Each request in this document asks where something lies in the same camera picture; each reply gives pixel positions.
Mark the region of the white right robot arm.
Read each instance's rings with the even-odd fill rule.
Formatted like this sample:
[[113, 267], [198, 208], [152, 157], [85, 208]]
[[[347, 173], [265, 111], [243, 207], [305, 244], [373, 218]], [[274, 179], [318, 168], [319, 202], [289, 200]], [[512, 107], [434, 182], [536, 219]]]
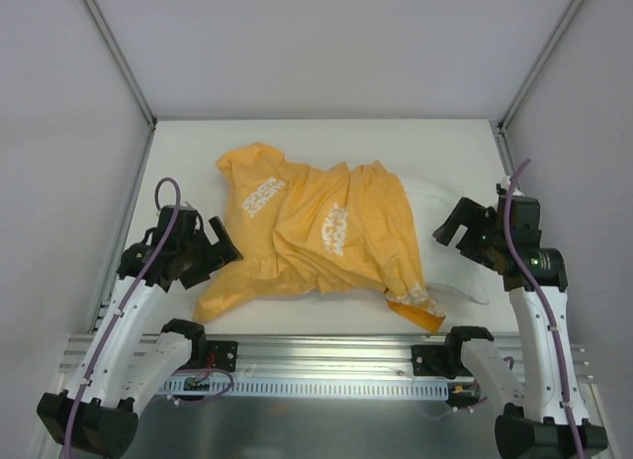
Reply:
[[579, 390], [567, 330], [568, 280], [559, 250], [540, 245], [540, 204], [506, 192], [495, 207], [460, 199], [433, 237], [442, 245], [459, 227], [456, 247], [502, 279], [520, 336], [524, 378], [499, 357], [484, 327], [454, 326], [439, 355], [424, 365], [435, 375], [468, 374], [498, 412], [502, 458], [592, 458], [608, 446], [604, 427], [591, 422]]

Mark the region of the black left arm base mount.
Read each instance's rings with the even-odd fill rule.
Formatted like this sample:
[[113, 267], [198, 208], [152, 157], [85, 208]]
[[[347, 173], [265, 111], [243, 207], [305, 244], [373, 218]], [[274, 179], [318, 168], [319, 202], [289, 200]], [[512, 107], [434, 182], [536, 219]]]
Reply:
[[232, 340], [203, 339], [194, 344], [187, 367], [220, 369], [233, 373], [238, 357], [238, 343]]

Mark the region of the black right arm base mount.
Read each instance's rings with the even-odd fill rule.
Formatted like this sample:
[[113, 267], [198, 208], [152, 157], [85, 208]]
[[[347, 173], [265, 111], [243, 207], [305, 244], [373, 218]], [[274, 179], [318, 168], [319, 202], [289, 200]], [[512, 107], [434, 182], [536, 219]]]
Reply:
[[459, 351], [444, 344], [413, 345], [410, 348], [411, 368], [415, 377], [442, 377], [454, 380], [471, 377], [471, 372], [463, 365]]

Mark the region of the white pillow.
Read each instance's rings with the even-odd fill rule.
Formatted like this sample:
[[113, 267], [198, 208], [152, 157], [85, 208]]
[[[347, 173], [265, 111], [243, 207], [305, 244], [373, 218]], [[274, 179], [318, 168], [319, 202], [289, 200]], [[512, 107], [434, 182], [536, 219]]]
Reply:
[[480, 265], [462, 256], [454, 244], [440, 244], [432, 235], [447, 220], [462, 192], [424, 178], [401, 177], [413, 216], [422, 273], [429, 294], [439, 303], [489, 300]]

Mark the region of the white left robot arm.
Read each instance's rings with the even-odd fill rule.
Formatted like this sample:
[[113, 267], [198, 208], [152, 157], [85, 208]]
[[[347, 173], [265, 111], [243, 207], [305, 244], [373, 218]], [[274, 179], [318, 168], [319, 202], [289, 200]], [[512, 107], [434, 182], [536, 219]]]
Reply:
[[156, 227], [124, 251], [110, 305], [77, 370], [59, 393], [43, 394], [37, 406], [39, 419], [64, 453], [78, 449], [102, 458], [123, 457], [142, 412], [180, 369], [199, 371], [206, 379], [224, 376], [220, 396], [234, 388], [235, 343], [213, 346], [205, 328], [193, 321], [168, 321], [137, 366], [131, 364], [148, 315], [173, 284], [192, 288], [241, 260], [221, 219], [208, 223], [216, 242], [209, 241], [195, 209], [168, 205]]

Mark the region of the orange Mickey Mouse pillowcase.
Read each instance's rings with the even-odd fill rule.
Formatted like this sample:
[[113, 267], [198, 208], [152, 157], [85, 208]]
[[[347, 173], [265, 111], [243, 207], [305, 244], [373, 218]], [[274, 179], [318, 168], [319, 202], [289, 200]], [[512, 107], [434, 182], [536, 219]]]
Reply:
[[226, 231], [241, 253], [199, 296], [200, 323], [257, 298], [368, 289], [419, 327], [445, 316], [431, 298], [407, 194], [380, 162], [327, 170], [257, 142], [216, 162], [228, 186]]

